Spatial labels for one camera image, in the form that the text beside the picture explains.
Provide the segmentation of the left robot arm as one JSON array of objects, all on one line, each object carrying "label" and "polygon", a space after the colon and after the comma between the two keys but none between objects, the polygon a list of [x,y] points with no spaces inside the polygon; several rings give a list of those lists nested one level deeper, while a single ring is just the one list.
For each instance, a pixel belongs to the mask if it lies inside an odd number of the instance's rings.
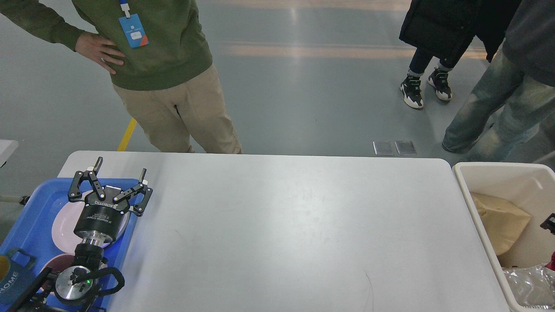
[{"label": "left robot arm", "polygon": [[88,312],[95,301],[119,292],[125,285],[121,271],[108,265],[104,245],[114,244],[124,234],[132,215],[141,217],[153,189],[147,185],[143,169],[137,184],[128,189],[102,185],[98,178],[103,158],[85,171],[75,172],[68,189],[69,203],[83,203],[73,229],[81,240],[69,268],[55,273],[47,266],[10,304],[9,312],[59,312],[49,306],[53,293],[64,306],[78,306]]}]

